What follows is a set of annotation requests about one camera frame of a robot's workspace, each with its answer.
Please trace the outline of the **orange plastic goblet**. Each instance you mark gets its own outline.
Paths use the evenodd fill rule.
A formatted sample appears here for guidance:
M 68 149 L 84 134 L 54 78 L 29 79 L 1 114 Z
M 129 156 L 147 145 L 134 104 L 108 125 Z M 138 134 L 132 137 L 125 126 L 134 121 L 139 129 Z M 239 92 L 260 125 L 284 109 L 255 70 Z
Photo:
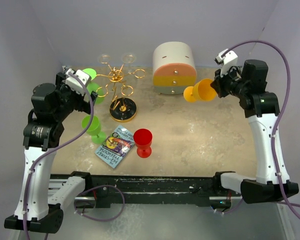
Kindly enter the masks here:
M 183 98 L 190 103 L 196 101 L 209 102 L 216 96 L 216 91 L 211 87 L 212 79 L 205 78 L 196 83 L 194 86 L 188 86 L 183 91 Z

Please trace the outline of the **clear wine glass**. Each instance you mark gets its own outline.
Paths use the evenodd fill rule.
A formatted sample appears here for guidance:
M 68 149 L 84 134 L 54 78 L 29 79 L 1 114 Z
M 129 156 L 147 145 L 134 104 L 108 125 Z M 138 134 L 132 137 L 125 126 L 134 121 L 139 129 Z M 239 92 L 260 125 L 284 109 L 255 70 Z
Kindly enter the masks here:
M 111 56 L 106 53 L 102 53 L 97 58 L 98 62 L 103 65 L 109 65 L 111 61 Z
M 132 63 L 136 61 L 136 55 L 132 52 L 124 53 L 121 56 L 121 61 L 124 63 L 127 69 L 127 73 L 131 74 L 133 72 L 132 70 Z

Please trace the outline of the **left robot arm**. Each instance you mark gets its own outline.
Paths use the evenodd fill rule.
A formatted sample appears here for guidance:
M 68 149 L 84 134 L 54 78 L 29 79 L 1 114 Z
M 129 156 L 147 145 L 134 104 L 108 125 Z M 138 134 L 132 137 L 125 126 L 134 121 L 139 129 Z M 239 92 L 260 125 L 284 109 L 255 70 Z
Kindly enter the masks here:
M 74 172 L 62 186 L 48 195 L 51 169 L 60 144 L 63 121 L 73 112 L 94 115 L 98 94 L 87 87 L 91 76 L 82 70 L 68 69 L 56 74 L 55 83 L 42 83 L 33 89 L 32 110 L 23 130 L 24 175 L 18 205 L 14 214 L 4 220 L 4 228 L 55 234 L 61 227 L 64 213 L 75 197 L 93 191 L 88 172 Z

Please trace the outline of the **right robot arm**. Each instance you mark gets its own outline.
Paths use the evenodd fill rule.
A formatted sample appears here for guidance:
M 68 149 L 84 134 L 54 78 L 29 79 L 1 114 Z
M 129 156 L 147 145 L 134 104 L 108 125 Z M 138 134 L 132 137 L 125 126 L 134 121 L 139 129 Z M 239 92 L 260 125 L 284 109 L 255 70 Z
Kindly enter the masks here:
M 214 73 L 211 87 L 219 98 L 232 95 L 239 99 L 252 131 L 257 159 L 255 178 L 234 171 L 217 172 L 212 190 L 218 196 L 229 190 L 241 194 L 247 204 L 279 202 L 299 193 L 299 185 L 290 180 L 281 150 L 279 129 L 275 126 L 280 108 L 277 95 L 266 90 L 268 65 L 248 59 L 243 68 L 232 66 L 223 75 Z

